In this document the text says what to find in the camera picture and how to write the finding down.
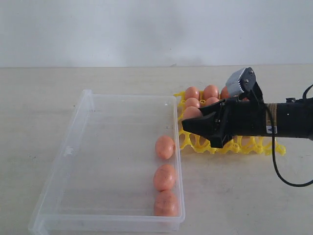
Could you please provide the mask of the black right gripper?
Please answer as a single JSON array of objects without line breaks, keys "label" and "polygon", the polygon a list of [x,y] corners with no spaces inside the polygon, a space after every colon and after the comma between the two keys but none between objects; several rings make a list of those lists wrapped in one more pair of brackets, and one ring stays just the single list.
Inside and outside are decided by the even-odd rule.
[{"label": "black right gripper", "polygon": [[222,99],[199,109],[201,116],[182,121],[183,130],[210,137],[212,148],[223,148],[234,136],[268,136],[266,104]]}]

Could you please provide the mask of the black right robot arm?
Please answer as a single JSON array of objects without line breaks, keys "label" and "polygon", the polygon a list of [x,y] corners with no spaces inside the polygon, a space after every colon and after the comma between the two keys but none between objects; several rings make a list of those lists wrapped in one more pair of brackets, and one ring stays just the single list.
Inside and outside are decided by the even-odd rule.
[{"label": "black right robot arm", "polygon": [[223,148],[235,136],[313,138],[313,102],[256,103],[236,98],[202,107],[202,116],[182,121],[184,131]]}]

